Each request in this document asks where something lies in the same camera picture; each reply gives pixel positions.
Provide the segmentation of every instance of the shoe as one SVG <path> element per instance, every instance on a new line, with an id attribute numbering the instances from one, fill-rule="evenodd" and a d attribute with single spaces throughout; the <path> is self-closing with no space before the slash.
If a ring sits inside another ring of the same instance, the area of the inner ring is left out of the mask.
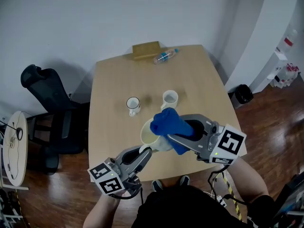
<path id="1" fill-rule="evenodd" d="M 154 180 L 152 182 L 152 189 L 154 192 L 163 191 L 162 183 L 160 180 Z"/>
<path id="2" fill-rule="evenodd" d="M 190 185 L 190 178 L 187 175 L 184 175 L 180 178 L 180 186 L 189 186 Z"/>

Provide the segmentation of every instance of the person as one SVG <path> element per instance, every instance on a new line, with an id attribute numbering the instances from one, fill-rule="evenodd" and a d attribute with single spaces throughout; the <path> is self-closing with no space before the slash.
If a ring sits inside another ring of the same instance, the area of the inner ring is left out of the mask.
<path id="1" fill-rule="evenodd" d="M 132 228 L 267 226 L 274 200 L 269 196 L 262 177 L 240 157 L 227 170 L 242 199 L 250 204 L 247 224 L 230 215 L 214 198 L 190 186 L 189 177 L 183 176 L 179 186 L 165 189 L 159 180 L 152 182 L 154 192 L 139 207 Z M 83 227 L 110 228 L 119 202 L 120 199 L 102 195 Z"/>

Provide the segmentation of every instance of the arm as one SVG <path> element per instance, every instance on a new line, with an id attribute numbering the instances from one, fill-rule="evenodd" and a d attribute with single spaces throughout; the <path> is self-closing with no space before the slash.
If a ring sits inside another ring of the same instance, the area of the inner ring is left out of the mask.
<path id="1" fill-rule="evenodd" d="M 120 199 L 101 195 L 100 199 L 86 217 L 83 228 L 111 228 Z"/>
<path id="2" fill-rule="evenodd" d="M 269 195 L 262 177 L 243 159 L 237 158 L 227 170 L 245 202 L 252 203 L 262 195 Z"/>

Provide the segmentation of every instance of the cup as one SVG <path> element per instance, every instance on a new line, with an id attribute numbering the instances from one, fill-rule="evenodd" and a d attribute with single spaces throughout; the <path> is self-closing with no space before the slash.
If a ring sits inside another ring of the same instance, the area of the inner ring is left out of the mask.
<path id="1" fill-rule="evenodd" d="M 168 107 L 175 108 L 177 106 L 177 101 L 179 99 L 179 95 L 174 90 L 167 90 L 162 95 L 162 106 L 161 110 L 166 109 Z"/>
<path id="2" fill-rule="evenodd" d="M 131 97 L 127 100 L 127 107 L 129 108 L 129 115 L 135 116 L 141 111 L 141 103 L 137 97 Z"/>
<path id="3" fill-rule="evenodd" d="M 172 149 L 172 146 L 163 136 L 157 136 L 150 130 L 150 123 L 153 121 L 153 118 L 148 120 L 141 130 L 141 141 L 143 143 L 142 147 L 139 149 L 141 153 L 145 148 L 151 147 L 152 150 L 157 151 L 169 151 Z"/>

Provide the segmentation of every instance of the black shirt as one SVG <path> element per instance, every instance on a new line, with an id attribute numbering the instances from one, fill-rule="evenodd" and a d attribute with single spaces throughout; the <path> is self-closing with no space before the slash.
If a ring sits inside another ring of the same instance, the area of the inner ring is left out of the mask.
<path id="1" fill-rule="evenodd" d="M 192 187 L 172 187 L 151 193 L 138 209 L 133 228 L 160 227 L 263 227 L 271 219 L 274 200 L 270 196 L 257 198 L 248 207 L 248 224 L 229 212 L 201 190 Z"/>

